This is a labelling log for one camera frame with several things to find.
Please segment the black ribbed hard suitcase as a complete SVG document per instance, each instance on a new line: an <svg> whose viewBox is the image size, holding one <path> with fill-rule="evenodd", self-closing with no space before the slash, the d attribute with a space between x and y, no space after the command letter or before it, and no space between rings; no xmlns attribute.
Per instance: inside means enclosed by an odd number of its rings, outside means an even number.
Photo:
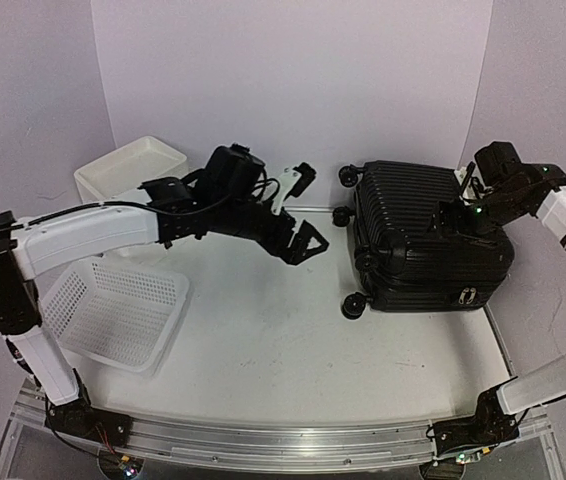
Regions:
<svg viewBox="0 0 566 480"><path fill-rule="evenodd" d="M498 226L479 232L486 211L463 202L453 170L378 160L343 166L338 178L353 203L332 222L352 229L362 286L344 298L345 318L480 309L506 278L513 244Z"/></svg>

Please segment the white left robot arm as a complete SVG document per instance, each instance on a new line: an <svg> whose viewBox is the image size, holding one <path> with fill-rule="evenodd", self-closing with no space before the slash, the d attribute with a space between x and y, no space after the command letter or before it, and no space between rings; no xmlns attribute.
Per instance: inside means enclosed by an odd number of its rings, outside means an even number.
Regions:
<svg viewBox="0 0 566 480"><path fill-rule="evenodd" d="M123 247L161 244L207 233L256 242L297 266L325 252L328 241L286 212L316 177L307 163L270 179L262 160L238 144L217 147L207 164L182 178L143 182L116 200L93 202L38 218L0 214L0 334L22 355L59 421L77 437L97 428L78 373L43 328L35 279L55 267Z"/></svg>

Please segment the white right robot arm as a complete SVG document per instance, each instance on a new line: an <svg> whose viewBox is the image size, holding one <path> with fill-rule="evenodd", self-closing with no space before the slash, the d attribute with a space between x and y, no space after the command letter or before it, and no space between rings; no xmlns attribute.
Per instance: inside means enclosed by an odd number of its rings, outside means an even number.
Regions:
<svg viewBox="0 0 566 480"><path fill-rule="evenodd" d="M460 199L470 226L489 232L529 215L551 233L566 255L566 173L553 164L524 163L510 142L494 141L474 155L479 186ZM466 433L487 443L503 430L505 415L566 397L566 354L488 392L496 405L472 414Z"/></svg>

